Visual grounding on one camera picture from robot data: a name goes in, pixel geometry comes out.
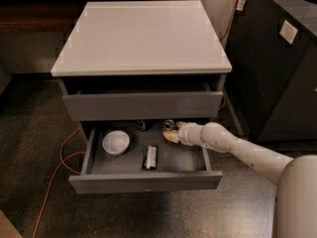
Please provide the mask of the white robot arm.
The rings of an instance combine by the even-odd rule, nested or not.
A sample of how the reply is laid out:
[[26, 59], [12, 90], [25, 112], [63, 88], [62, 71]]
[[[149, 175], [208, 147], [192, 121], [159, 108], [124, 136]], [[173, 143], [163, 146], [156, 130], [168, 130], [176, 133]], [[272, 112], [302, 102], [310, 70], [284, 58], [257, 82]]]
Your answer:
[[272, 238], [317, 238], [317, 156], [290, 158], [238, 138], [216, 122], [163, 127], [172, 143], [230, 153], [276, 186]]

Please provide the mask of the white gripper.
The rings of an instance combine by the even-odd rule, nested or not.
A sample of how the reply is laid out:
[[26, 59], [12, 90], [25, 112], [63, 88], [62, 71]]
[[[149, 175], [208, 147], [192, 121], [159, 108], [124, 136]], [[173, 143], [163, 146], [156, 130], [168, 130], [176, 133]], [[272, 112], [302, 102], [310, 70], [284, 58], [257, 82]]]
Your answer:
[[176, 130], [163, 131], [163, 136], [170, 142], [177, 144], [179, 141], [186, 146], [207, 147], [212, 143], [211, 137], [207, 135], [208, 125], [198, 125], [177, 121]]

